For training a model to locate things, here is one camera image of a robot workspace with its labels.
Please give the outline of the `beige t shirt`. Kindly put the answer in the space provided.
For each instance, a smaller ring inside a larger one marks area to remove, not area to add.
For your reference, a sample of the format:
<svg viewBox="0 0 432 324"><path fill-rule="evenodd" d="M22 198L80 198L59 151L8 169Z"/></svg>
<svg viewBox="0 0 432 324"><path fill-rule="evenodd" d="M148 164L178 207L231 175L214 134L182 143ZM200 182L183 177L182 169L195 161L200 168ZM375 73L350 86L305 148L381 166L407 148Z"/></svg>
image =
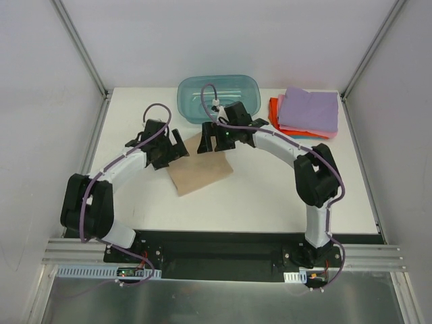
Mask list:
<svg viewBox="0 0 432 324"><path fill-rule="evenodd" d="M230 176L234 171L224 152L198 154L201 133L186 139L188 157L181 157L169 164L167 172L178 196L185 196Z"/></svg>

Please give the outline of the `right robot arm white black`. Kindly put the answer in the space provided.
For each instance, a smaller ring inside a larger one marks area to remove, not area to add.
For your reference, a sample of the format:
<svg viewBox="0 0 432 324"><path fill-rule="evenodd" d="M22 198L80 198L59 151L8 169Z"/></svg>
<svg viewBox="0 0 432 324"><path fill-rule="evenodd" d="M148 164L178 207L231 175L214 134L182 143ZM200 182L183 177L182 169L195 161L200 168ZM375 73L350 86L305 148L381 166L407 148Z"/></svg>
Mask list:
<svg viewBox="0 0 432 324"><path fill-rule="evenodd" d="M212 107L203 108L211 120L202 125L199 154L234 149L241 142L268 152L293 168L296 192L306 205L306 231L302 246L291 252L290 260L307 269L325 262L333 247L329 229L331 206L345 193L329 147L301 145L269 122L253 119L239 101L224 107L215 99Z"/></svg>

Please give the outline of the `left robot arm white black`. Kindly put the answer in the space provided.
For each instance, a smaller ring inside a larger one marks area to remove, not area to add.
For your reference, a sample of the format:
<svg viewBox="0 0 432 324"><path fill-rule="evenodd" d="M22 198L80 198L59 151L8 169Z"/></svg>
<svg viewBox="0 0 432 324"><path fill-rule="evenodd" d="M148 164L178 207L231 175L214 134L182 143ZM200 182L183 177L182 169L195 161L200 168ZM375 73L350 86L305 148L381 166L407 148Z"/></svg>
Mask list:
<svg viewBox="0 0 432 324"><path fill-rule="evenodd" d="M179 130L149 119L144 130L127 142L121 153L98 171L75 173L68 182L60 222L83 240L99 239L119 247L119 254L134 263L142 256L136 230L115 219L114 194L148 166L163 169L189 155Z"/></svg>

